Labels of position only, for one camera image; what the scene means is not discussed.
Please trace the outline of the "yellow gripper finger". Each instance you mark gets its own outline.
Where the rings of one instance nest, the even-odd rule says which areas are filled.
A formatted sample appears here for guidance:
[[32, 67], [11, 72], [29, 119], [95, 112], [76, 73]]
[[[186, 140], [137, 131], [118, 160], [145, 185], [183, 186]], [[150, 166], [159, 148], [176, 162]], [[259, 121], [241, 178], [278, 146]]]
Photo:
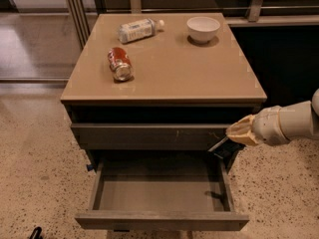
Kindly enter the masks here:
[[226, 134], [228, 138], [234, 142], [251, 146], [259, 145], [259, 140], [257, 139], [256, 135], [251, 131], [245, 133], [228, 131]]
[[227, 134], [243, 134], [252, 129], [255, 115], [249, 115], [232, 124], [227, 130]]

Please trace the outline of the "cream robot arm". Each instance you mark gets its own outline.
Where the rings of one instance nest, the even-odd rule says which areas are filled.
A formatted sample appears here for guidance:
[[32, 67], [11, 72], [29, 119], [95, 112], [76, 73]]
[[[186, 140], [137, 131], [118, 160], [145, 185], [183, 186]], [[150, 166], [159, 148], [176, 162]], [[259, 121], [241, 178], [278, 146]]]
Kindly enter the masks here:
[[232, 124], [226, 135], [245, 145], [288, 144], [299, 138], [319, 139], [319, 89], [311, 101], [265, 108]]

